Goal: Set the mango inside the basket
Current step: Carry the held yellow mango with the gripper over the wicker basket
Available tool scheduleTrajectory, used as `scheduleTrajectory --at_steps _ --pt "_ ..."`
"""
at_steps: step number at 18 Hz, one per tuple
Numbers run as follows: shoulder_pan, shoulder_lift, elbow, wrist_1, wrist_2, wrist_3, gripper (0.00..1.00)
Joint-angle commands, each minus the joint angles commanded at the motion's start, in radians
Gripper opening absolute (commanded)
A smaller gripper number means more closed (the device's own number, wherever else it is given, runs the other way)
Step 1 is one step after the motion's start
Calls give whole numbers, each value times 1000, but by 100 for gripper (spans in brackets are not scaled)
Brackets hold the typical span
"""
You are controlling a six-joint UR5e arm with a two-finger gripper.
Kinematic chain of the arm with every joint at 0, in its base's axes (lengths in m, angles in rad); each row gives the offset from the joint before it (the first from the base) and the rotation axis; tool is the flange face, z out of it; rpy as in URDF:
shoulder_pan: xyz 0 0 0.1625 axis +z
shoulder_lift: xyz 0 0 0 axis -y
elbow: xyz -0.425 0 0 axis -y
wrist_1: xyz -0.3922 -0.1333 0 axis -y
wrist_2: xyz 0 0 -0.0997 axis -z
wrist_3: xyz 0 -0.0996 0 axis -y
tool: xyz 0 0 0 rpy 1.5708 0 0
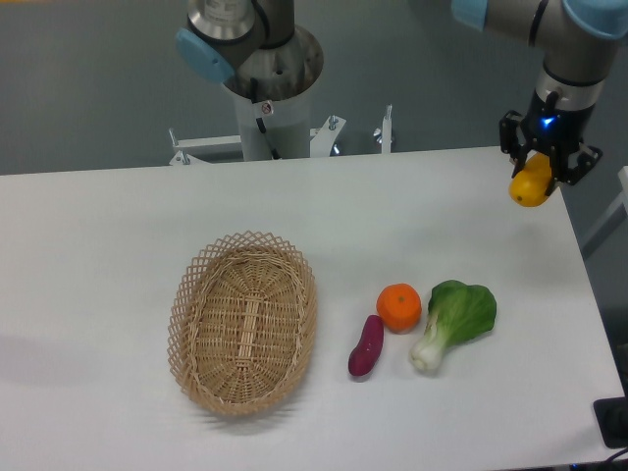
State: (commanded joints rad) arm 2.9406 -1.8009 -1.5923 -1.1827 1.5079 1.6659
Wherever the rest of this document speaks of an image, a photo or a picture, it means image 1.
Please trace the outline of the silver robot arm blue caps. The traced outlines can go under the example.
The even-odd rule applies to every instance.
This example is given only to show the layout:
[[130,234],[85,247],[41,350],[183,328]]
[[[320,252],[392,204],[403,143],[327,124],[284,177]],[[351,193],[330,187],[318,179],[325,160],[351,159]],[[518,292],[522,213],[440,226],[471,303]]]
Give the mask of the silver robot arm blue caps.
[[[498,124],[500,149],[514,166],[511,198],[540,205],[601,158],[583,133],[627,37],[627,5],[455,1],[451,11],[463,24],[519,38],[545,54],[528,111],[510,111]],[[292,2],[191,1],[175,42],[192,70],[234,98],[246,160],[312,155],[306,97],[324,56],[316,38],[295,23]]]

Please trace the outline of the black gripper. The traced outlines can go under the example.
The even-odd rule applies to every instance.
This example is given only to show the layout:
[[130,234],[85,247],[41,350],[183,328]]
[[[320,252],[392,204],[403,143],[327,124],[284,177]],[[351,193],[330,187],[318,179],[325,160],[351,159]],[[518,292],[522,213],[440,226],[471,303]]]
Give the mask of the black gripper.
[[[524,169],[531,149],[549,156],[545,196],[551,196],[560,183],[575,185],[582,180],[598,164],[602,151],[582,142],[594,105],[576,111],[545,107],[534,93],[524,119],[514,110],[506,112],[498,122],[499,146],[513,165],[513,178]],[[520,127],[524,143],[519,140]]]

